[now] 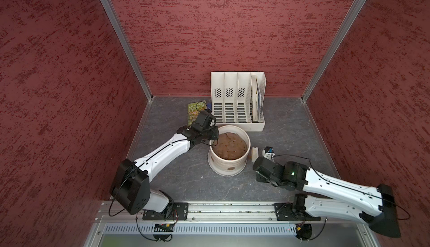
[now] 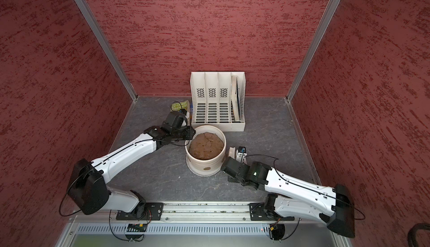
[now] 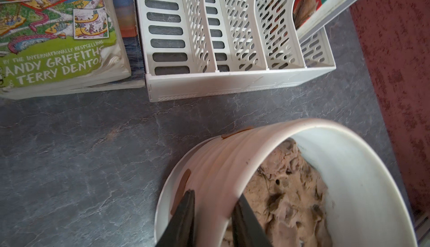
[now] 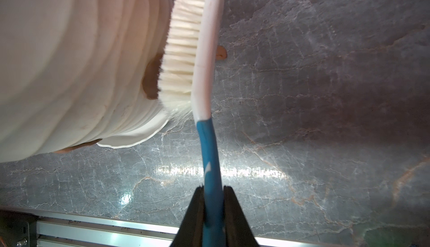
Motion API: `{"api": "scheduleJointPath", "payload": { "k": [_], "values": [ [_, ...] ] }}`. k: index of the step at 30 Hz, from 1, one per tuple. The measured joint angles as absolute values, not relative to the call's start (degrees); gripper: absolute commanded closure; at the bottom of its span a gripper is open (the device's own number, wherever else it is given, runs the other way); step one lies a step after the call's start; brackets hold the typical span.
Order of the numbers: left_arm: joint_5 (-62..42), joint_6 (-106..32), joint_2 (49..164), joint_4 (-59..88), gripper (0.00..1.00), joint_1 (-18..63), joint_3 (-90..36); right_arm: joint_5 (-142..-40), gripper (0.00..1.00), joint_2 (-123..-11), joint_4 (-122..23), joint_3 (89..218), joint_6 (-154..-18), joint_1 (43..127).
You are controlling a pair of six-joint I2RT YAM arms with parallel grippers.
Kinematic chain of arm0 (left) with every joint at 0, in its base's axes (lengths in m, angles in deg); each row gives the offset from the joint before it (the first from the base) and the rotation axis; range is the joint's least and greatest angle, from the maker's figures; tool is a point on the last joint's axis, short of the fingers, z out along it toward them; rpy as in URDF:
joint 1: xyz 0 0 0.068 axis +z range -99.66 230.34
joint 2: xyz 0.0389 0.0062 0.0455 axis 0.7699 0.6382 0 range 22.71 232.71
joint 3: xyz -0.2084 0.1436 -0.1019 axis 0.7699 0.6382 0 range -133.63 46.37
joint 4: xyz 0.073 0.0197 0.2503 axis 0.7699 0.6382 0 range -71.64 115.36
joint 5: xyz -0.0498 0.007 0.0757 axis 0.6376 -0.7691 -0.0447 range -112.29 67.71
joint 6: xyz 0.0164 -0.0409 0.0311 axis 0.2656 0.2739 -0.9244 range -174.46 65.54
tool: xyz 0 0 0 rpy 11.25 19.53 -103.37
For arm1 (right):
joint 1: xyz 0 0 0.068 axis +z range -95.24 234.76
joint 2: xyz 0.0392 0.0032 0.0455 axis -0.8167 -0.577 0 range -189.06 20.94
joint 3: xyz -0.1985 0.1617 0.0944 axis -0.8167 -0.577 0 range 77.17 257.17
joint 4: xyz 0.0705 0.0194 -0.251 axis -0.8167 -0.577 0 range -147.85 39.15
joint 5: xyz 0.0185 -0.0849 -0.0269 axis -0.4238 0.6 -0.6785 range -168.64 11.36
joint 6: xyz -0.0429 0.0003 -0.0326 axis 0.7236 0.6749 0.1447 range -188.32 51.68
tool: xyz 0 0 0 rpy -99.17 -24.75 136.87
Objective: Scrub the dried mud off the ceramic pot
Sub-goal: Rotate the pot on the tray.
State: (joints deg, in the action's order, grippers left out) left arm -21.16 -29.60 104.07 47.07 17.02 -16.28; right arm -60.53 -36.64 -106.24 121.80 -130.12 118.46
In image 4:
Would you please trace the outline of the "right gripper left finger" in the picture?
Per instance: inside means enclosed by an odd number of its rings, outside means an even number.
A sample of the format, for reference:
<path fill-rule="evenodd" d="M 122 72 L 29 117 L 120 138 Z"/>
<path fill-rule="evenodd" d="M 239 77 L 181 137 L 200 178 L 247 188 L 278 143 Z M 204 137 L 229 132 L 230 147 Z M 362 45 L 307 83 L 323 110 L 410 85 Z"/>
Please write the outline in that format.
<path fill-rule="evenodd" d="M 170 247 L 202 246 L 204 212 L 204 188 L 197 187 Z"/>

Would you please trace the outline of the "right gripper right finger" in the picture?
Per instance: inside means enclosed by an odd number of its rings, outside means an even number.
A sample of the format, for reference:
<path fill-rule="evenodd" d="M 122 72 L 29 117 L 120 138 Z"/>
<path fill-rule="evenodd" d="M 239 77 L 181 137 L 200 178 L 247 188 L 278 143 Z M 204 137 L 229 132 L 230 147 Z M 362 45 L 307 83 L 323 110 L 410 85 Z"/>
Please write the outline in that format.
<path fill-rule="evenodd" d="M 224 215 L 227 247 L 260 247 L 230 186 L 224 186 Z"/>

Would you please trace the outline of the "blue white scrub brush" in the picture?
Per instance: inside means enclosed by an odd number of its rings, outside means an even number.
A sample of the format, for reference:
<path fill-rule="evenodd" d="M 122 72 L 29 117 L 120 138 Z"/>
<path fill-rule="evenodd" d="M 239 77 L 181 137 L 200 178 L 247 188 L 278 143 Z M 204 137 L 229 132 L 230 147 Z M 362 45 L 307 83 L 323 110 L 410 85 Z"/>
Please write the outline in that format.
<path fill-rule="evenodd" d="M 204 247 L 226 246 L 224 194 L 212 122 L 212 85 L 224 0 L 175 0 L 161 72 L 159 100 L 173 117 L 193 116 L 204 172 Z"/>

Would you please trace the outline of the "white ceramic pot with mud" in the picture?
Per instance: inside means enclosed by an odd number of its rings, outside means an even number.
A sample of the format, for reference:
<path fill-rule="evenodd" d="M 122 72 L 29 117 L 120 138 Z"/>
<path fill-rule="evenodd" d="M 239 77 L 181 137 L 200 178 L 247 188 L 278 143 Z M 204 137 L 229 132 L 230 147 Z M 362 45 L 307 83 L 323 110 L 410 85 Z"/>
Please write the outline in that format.
<path fill-rule="evenodd" d="M 172 0 L 1 0 L 1 162 L 130 147 L 160 131 L 171 9 Z"/>

